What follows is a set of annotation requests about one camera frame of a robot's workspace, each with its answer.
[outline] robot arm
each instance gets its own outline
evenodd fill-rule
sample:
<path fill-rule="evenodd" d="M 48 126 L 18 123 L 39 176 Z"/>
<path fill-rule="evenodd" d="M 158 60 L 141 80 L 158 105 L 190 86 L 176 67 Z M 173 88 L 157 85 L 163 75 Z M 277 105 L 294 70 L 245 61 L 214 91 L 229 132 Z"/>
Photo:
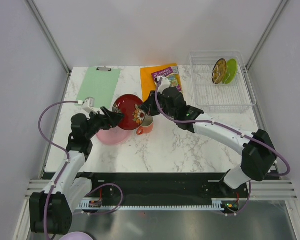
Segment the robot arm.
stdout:
<path fill-rule="evenodd" d="M 166 77 L 159 76 L 161 85 L 158 88 L 158 101 L 161 109 L 169 117 L 178 121 L 211 121 L 212 123 L 191 122 L 180 123 L 177 126 L 192 133 L 210 137 L 236 151 L 242 156 L 241 164 L 229 170 L 220 181 L 220 189 L 227 195 L 234 189 L 250 180 L 262 181 L 277 156 L 265 147 L 256 144 L 243 135 L 257 139 L 266 145 L 274 148 L 274 145 L 267 132 L 259 129 L 257 132 L 244 131 L 225 123 L 214 124 L 214 119 L 201 109 L 187 105 L 183 94 L 175 87 L 170 87 L 170 82 Z M 140 106 L 148 115 L 156 116 L 160 114 L 155 100 L 155 91 L 152 91 L 148 99 Z"/>
<path fill-rule="evenodd" d="M 49 200 L 46 221 L 48 233 L 58 235 L 68 233 L 73 212 L 81 200 L 92 190 L 90 179 L 76 178 L 91 153 L 93 147 L 91 138 L 100 130 L 116 127 L 124 117 L 123 114 L 111 112 L 105 107 L 94 108 L 94 99 L 90 97 L 79 104 L 89 113 L 89 118 L 82 113 L 71 118 L 72 132 L 66 146 L 70 155 L 69 160 L 63 160 L 43 191 L 33 193 L 29 199 L 30 225 L 33 233 L 44 232 L 45 203 L 52 186 L 54 189 Z"/>

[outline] flower pattern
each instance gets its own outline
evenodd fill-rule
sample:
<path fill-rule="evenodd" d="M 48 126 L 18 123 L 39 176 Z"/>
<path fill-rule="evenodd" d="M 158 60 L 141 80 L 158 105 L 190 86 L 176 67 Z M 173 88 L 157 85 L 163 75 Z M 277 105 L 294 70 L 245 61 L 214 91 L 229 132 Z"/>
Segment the flower pattern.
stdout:
<path fill-rule="evenodd" d="M 142 124 L 145 120 L 146 113 L 142 111 L 138 105 L 135 105 L 135 111 L 133 113 L 133 121 L 135 121 L 137 124 Z"/>
<path fill-rule="evenodd" d="M 114 104 L 112 107 L 112 112 L 122 114 L 122 111 L 119 109 L 117 104 Z"/>

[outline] orange cutting board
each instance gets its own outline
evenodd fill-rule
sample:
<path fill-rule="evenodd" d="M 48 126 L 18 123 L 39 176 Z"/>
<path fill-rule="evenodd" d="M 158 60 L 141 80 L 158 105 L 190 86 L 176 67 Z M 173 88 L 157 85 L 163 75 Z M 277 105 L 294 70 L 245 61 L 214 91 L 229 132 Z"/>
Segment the orange cutting board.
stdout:
<path fill-rule="evenodd" d="M 152 66 L 152 67 L 144 67 L 140 68 L 140 77 L 141 77 L 141 87 L 142 87 L 142 100 L 145 102 L 151 91 L 156 90 L 156 84 L 155 81 L 152 78 L 153 73 L 162 71 L 164 69 L 167 69 L 169 67 L 178 66 L 176 63 L 171 63 L 167 65 L 162 66 Z M 180 81 L 180 75 L 176 74 L 175 78 L 177 79 L 181 89 L 181 81 Z"/>

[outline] mug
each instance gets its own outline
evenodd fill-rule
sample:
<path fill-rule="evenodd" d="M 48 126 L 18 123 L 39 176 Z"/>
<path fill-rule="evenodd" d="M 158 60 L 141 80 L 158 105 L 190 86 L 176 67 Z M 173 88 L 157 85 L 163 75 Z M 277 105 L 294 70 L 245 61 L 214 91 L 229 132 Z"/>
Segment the mug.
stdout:
<path fill-rule="evenodd" d="M 154 129 L 154 118 L 152 116 L 146 115 L 141 126 L 136 131 L 136 134 L 149 134 L 151 133 L 152 129 Z"/>

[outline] wire dish rack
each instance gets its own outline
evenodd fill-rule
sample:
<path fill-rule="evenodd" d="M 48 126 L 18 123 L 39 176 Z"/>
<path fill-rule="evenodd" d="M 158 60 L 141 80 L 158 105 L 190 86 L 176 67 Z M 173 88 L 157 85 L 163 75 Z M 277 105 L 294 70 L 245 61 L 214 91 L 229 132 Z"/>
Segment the wire dish rack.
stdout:
<path fill-rule="evenodd" d="M 213 69 L 219 59 L 237 61 L 236 75 L 229 84 L 214 84 L 212 81 Z M 191 52 L 190 67 L 192 103 L 197 108 L 210 113 L 242 113 L 256 105 L 256 97 L 240 52 Z"/>

